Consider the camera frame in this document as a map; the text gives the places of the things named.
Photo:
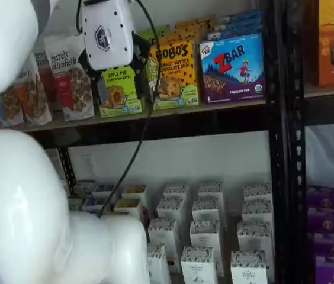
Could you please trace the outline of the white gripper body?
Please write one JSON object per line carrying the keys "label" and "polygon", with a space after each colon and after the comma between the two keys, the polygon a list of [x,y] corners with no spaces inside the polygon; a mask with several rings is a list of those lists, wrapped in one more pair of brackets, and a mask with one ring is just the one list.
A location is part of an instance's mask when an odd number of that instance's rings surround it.
{"label": "white gripper body", "polygon": [[93,70],[131,63],[134,22],[129,1],[83,1],[81,16],[85,49]]}

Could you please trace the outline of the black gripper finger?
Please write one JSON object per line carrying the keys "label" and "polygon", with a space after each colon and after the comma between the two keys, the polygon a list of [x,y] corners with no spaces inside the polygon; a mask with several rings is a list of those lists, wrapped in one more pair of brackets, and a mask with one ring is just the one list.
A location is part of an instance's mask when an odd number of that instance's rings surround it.
{"label": "black gripper finger", "polygon": [[137,96],[150,102],[150,89],[147,78],[147,59],[149,56],[151,44],[145,38],[137,33],[132,33],[133,39],[133,60],[131,68],[134,71],[134,82],[136,86]]}
{"label": "black gripper finger", "polygon": [[78,62],[82,66],[84,72],[89,76],[94,102],[101,102],[98,89],[99,72],[95,71],[89,64],[86,49],[80,54]]}

